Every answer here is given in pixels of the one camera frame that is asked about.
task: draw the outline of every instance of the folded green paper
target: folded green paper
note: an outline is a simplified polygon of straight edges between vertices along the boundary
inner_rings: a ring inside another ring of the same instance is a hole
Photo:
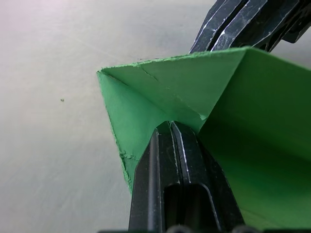
[[[247,224],[311,227],[311,72],[253,48],[202,52],[98,72],[132,189],[165,120],[192,127],[220,163]]]

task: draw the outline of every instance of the green cardboard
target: green cardboard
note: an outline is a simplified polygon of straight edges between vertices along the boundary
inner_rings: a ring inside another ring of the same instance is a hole
[[[188,54],[98,72],[124,177],[154,128],[193,128],[220,163],[247,224],[311,222],[311,71],[253,48]]]

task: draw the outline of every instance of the white surface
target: white surface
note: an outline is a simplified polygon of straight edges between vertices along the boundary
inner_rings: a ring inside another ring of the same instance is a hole
[[[213,2],[0,2],[1,233],[127,228],[131,197],[96,71],[187,53]],[[310,38],[274,53],[311,67]]]

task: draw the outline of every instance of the table surface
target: table surface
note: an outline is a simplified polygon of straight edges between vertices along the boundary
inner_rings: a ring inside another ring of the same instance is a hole
[[[131,197],[96,71],[187,53],[213,3],[0,2],[0,232],[127,228]],[[273,53],[311,67],[310,45],[311,30]]]

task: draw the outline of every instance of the green foam board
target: green foam board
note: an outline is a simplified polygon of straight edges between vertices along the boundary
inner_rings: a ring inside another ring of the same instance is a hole
[[[165,120],[192,127],[222,166],[247,224],[311,227],[311,71],[253,48],[107,67],[98,77],[132,189]]]

